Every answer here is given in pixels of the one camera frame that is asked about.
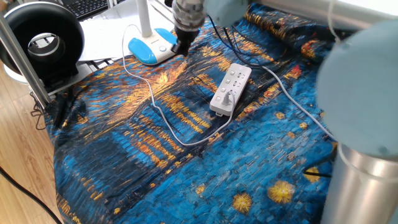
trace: metal cylinder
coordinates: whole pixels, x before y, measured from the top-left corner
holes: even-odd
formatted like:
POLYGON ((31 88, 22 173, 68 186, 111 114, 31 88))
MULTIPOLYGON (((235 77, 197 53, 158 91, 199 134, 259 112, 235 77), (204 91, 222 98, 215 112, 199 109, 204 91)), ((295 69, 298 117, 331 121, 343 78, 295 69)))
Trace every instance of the metal cylinder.
POLYGON ((321 224, 387 224, 397 205, 398 158, 340 144, 321 224))
MULTIPOLYGON (((324 0, 256 0, 261 4, 273 7, 296 16, 306 17, 320 24, 328 24, 328 8, 330 1, 324 0)), ((337 1, 333 8, 333 27, 336 29, 367 29, 371 25, 389 19, 397 19, 390 15, 364 7, 337 1)))

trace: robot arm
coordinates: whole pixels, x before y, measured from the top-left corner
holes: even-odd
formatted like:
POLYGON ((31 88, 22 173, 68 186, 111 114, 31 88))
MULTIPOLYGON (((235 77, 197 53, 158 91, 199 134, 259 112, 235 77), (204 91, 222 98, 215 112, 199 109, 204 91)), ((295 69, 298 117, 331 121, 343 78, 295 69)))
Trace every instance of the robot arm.
MULTIPOLYGON (((223 27, 231 26, 243 17, 251 2, 264 4, 275 9, 315 20, 327 25, 330 1, 321 0, 165 0, 173 9, 177 44, 172 51, 188 55, 188 50, 199 28, 208 14, 214 22, 223 27)), ((333 27, 337 29, 361 30, 384 21, 397 19, 385 12, 366 9, 338 1, 333 9, 333 27)))
POLYGON ((177 44, 172 51, 188 55, 189 47, 199 34, 199 28, 205 22, 207 14, 217 25, 228 27, 243 17, 248 5, 248 0, 173 0, 177 44))

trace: blue cloth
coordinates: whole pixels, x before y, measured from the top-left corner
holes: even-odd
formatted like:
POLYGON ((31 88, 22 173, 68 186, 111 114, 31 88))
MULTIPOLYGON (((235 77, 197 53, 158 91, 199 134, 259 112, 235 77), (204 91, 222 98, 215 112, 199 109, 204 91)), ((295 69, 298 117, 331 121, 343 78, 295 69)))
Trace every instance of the blue cloth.
MULTIPOLYGON (((333 45, 328 29, 258 5, 249 8, 237 29, 260 44, 235 33, 239 48, 261 54, 260 62, 321 121, 315 79, 333 45)), ((177 56, 158 67, 134 57, 126 63, 150 81, 156 103, 182 141, 201 140, 228 119, 215 116, 208 104, 230 64, 241 62, 209 22, 187 58, 177 56)), ((233 122, 195 147, 183 147, 172 137, 147 85, 129 76, 122 61, 58 95, 45 119, 65 223, 320 219, 328 179, 304 176, 302 169, 329 154, 333 143, 261 69, 252 70, 233 122)), ((311 171, 330 173, 331 165, 311 171)))

